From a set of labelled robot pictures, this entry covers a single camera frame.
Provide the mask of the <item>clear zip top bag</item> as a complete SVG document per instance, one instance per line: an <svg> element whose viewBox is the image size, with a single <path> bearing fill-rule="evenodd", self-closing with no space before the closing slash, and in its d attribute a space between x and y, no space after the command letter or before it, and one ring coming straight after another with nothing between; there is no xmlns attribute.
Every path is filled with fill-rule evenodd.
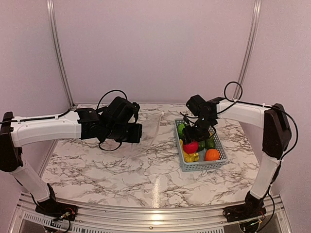
<svg viewBox="0 0 311 233"><path fill-rule="evenodd" d="M142 125L142 137L138 144L123 143L119 149L113 151L116 158L135 158L145 153L153 144L160 127L161 119L164 115L160 112L145 112L142 117L139 117L138 123Z"/></svg>

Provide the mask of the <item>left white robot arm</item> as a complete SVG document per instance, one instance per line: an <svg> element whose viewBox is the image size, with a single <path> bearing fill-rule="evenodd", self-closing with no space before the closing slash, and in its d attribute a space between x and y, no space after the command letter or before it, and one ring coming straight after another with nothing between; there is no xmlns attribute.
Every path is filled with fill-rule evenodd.
<svg viewBox="0 0 311 233"><path fill-rule="evenodd" d="M122 143L139 143L142 125L140 106L127 97L115 97L108 106L77 108L50 116L15 117L6 112L0 123L0 169L10 173L34 198L35 205L51 216L61 212L52 187L22 159L24 145L57 139L93 139L99 144L107 139Z"/></svg>

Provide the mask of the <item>green bell pepper toy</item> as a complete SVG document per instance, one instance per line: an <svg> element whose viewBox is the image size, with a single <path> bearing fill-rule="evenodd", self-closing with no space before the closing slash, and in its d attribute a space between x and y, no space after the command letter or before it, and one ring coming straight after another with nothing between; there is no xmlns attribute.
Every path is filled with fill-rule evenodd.
<svg viewBox="0 0 311 233"><path fill-rule="evenodd" d="M198 150L197 150L197 152L204 150L205 146L206 146L206 142L205 141L200 141L198 143Z"/></svg>

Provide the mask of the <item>red apple toy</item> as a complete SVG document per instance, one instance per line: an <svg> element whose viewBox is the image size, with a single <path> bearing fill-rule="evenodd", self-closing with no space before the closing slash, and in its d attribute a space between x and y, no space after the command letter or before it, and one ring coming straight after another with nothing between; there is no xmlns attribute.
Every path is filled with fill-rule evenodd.
<svg viewBox="0 0 311 233"><path fill-rule="evenodd" d="M188 144L183 144L183 151L187 154L196 153L199 149L199 143L197 141L190 142Z"/></svg>

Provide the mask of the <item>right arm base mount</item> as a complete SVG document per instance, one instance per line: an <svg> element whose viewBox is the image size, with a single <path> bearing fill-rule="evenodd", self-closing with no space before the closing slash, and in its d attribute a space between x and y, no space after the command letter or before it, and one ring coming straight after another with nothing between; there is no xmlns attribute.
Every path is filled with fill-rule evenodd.
<svg viewBox="0 0 311 233"><path fill-rule="evenodd" d="M264 198L257 199L250 194L250 191L246 194L243 204L232 205L225 207L223 210L223 216L226 218L227 222L234 222L240 220L246 220L249 218L264 216L266 214L266 209L264 207Z"/></svg>

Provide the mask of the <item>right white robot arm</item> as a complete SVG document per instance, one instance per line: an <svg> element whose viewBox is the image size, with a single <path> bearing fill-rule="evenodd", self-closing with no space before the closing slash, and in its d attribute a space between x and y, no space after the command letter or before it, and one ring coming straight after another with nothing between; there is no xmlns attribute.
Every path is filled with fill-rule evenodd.
<svg viewBox="0 0 311 233"><path fill-rule="evenodd" d="M230 100L227 96L204 100L200 95L195 95L187 101L186 106L196 121L183 129L185 145L207 140L210 137L209 128L215 126L218 119L234 120L263 130L263 155L259 171L241 206L241 214L252 217L277 179L283 158L292 151L288 145L292 138L289 121L293 117L278 103L256 104L240 99Z"/></svg>

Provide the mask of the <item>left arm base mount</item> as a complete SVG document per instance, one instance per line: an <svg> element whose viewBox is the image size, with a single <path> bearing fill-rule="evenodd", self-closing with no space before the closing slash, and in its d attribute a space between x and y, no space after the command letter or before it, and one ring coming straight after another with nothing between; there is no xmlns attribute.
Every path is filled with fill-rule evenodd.
<svg viewBox="0 0 311 233"><path fill-rule="evenodd" d="M49 183L47 186L50 192L49 198L42 202L37 201L35 211L47 216L52 216L53 221L64 219L74 221L78 207L76 205L58 202L56 200L53 188Z"/></svg>

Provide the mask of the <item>green watermelon toy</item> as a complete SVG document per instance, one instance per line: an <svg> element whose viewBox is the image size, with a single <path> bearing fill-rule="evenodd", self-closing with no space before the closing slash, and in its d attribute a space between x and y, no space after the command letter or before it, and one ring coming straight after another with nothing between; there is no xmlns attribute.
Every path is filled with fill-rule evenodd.
<svg viewBox="0 0 311 233"><path fill-rule="evenodd" d="M179 136L180 139L184 138L183 130L184 130L185 127L186 127L186 124L184 124L184 123L180 123L177 126L177 133L178 133L178 136Z"/></svg>

